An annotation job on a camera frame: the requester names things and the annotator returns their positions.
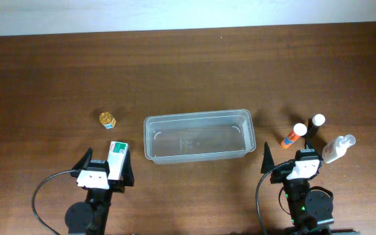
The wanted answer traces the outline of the orange tube white cap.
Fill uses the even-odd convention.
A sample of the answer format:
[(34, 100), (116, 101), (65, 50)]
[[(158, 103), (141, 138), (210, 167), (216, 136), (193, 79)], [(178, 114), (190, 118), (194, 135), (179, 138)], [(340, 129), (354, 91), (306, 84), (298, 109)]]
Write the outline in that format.
[(292, 131), (281, 141), (281, 146), (285, 149), (289, 148), (297, 139), (307, 133), (307, 127), (303, 123), (294, 125)]

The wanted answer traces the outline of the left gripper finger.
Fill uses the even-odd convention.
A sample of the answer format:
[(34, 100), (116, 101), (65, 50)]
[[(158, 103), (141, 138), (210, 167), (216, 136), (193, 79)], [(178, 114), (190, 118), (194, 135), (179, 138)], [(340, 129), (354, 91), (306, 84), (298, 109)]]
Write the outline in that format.
[(124, 162), (123, 162), (123, 168), (121, 171), (122, 176), (122, 182), (124, 186), (127, 187), (133, 187), (134, 186), (134, 175), (133, 170), (131, 166), (131, 154), (130, 151), (128, 151), (125, 155)]
[(92, 148), (88, 148), (84, 156), (72, 167), (73, 170), (82, 170), (86, 168), (92, 159)]

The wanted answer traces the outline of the clear plastic container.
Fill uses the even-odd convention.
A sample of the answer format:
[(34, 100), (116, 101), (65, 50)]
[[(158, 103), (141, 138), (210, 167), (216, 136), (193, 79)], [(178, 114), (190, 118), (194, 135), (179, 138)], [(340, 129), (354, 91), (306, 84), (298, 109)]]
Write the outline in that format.
[(256, 146), (253, 120), (246, 109), (144, 120), (145, 156), (157, 165), (241, 158)]

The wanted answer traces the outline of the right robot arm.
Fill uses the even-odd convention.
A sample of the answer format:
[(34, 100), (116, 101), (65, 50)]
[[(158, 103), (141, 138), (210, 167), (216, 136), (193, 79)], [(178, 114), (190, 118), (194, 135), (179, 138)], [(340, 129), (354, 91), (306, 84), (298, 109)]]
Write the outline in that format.
[(263, 181), (270, 177), (271, 184), (281, 183), (289, 209), (286, 211), (293, 226), (286, 228), (287, 234), (331, 234), (334, 223), (334, 194), (320, 186), (310, 186), (309, 181), (319, 174), (323, 159), (306, 140), (305, 148), (298, 150), (293, 159), (276, 165), (268, 143), (264, 144), (264, 157), (260, 173), (261, 179), (255, 191), (258, 221), (262, 232), (267, 234), (259, 206), (259, 189)]

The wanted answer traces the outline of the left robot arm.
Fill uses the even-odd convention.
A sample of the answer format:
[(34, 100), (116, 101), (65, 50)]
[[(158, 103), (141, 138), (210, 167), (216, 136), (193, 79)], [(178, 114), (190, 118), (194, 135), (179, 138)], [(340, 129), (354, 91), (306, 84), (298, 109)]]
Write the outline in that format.
[(108, 213), (114, 193), (124, 193), (126, 187), (134, 185), (131, 155), (124, 155), (117, 180), (109, 180), (112, 167), (105, 160), (92, 159), (89, 148), (72, 167), (70, 175), (76, 184), (87, 191), (86, 199), (70, 206), (65, 214), (69, 234), (104, 234)]

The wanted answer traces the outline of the white green medicine box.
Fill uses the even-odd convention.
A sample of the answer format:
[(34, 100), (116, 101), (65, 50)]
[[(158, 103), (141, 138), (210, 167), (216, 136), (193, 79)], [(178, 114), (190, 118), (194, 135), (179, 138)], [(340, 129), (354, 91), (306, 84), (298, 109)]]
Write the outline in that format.
[(128, 150), (128, 143), (111, 141), (107, 158), (110, 171), (108, 180), (120, 180)]

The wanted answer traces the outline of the gold lid small jar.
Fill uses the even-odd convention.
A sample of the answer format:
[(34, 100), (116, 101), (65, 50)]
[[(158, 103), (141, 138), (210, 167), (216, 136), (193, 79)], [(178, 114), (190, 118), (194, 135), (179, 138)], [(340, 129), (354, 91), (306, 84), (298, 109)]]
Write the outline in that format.
[(106, 129), (112, 129), (116, 124), (116, 120), (110, 112), (101, 113), (99, 121)]

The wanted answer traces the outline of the white spray bottle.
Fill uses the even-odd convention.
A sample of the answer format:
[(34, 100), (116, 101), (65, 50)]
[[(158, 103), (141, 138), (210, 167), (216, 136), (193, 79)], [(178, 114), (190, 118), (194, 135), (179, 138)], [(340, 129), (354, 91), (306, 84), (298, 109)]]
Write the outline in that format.
[(338, 136), (335, 140), (325, 145), (322, 150), (322, 158), (325, 163), (332, 163), (344, 156), (347, 150), (355, 144), (356, 138), (351, 134)]

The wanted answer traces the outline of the dark bottle white cap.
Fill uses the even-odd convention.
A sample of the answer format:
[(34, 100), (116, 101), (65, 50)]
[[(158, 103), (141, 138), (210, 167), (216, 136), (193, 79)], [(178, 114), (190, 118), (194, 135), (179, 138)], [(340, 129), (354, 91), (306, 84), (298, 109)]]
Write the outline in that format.
[(305, 123), (307, 126), (307, 132), (303, 135), (303, 138), (311, 138), (314, 136), (325, 121), (326, 118), (322, 114), (316, 114), (312, 118), (309, 118)]

